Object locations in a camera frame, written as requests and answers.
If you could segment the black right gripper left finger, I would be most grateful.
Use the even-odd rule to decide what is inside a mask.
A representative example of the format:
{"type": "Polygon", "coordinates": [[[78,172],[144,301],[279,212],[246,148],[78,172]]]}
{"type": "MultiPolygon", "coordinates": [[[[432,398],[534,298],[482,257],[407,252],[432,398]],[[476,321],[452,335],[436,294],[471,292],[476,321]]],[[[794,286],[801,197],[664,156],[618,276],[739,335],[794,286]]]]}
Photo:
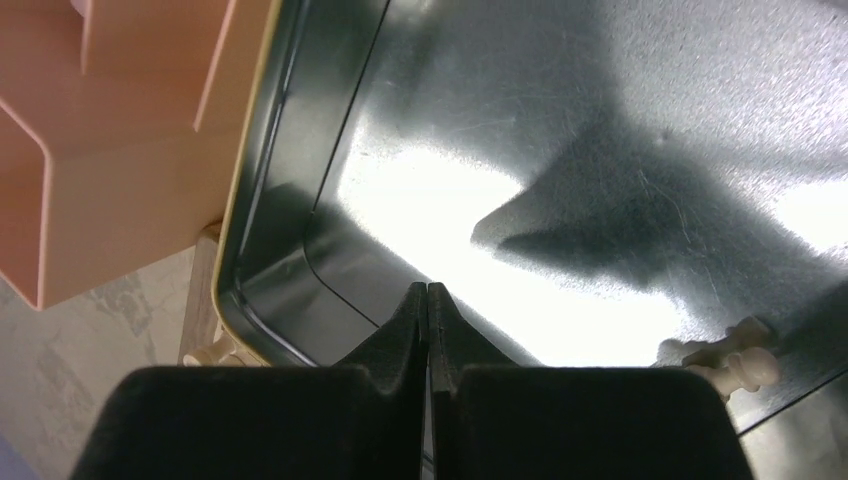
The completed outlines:
{"type": "Polygon", "coordinates": [[[427,288],[326,367],[149,367],[108,398],[75,479],[416,479],[427,288]]]}

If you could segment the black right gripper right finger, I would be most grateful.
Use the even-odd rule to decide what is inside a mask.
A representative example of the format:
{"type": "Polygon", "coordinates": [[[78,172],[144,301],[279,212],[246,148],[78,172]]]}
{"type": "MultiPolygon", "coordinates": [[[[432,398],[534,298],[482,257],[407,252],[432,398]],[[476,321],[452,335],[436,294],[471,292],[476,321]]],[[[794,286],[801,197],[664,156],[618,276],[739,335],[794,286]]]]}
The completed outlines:
{"type": "Polygon", "coordinates": [[[749,479],[717,392],[671,368],[517,365],[428,293],[439,479],[749,479]]]}

